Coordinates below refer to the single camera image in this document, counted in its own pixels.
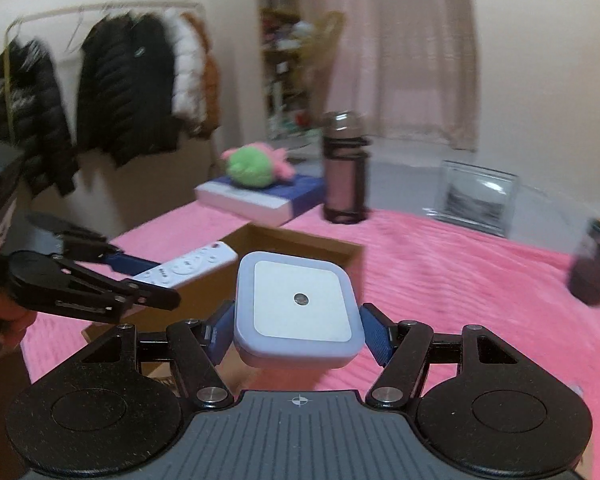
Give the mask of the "person's hand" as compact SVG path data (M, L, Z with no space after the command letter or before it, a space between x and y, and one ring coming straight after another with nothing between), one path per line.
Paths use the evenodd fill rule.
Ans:
M0 354L17 349L37 317L35 311L21 307L0 287Z

